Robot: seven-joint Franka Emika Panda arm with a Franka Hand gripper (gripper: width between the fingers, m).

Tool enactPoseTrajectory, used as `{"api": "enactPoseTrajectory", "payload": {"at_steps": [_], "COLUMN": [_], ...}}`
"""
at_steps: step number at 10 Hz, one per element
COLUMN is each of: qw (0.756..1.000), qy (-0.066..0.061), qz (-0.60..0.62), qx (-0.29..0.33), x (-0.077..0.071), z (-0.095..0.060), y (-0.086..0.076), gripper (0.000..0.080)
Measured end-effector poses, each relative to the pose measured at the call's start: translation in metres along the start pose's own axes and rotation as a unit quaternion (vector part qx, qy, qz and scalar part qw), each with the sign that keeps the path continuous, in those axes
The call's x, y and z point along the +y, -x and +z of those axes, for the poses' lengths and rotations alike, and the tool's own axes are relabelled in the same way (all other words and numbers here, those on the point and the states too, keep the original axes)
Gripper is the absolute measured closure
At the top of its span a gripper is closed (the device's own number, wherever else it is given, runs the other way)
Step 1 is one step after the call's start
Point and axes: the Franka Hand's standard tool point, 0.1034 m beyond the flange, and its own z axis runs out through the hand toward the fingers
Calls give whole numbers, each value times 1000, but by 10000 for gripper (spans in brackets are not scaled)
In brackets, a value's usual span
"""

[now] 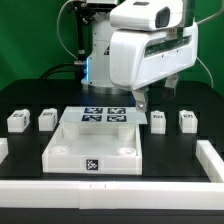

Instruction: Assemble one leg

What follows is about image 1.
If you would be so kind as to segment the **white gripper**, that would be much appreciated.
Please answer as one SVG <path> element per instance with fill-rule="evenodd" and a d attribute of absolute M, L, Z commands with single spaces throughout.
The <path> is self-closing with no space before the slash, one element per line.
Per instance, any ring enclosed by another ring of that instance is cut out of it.
<path fill-rule="evenodd" d="M 194 65 L 198 49 L 198 27 L 183 29 L 182 36 L 168 40 L 168 31 L 138 32 L 117 30 L 110 42 L 110 79 L 118 88 L 132 91 L 139 112 L 148 109 L 147 89 L 166 78 L 163 97 L 173 99 L 178 72 Z"/>

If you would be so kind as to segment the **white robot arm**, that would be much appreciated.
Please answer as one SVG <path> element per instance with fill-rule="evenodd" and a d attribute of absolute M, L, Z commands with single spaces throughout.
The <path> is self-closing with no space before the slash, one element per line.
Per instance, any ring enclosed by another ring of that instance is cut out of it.
<path fill-rule="evenodd" d="M 83 86 L 102 94 L 130 91 L 145 112 L 148 86 L 161 79 L 172 98 L 179 72 L 194 65 L 195 0 L 87 0 L 93 47 Z"/>

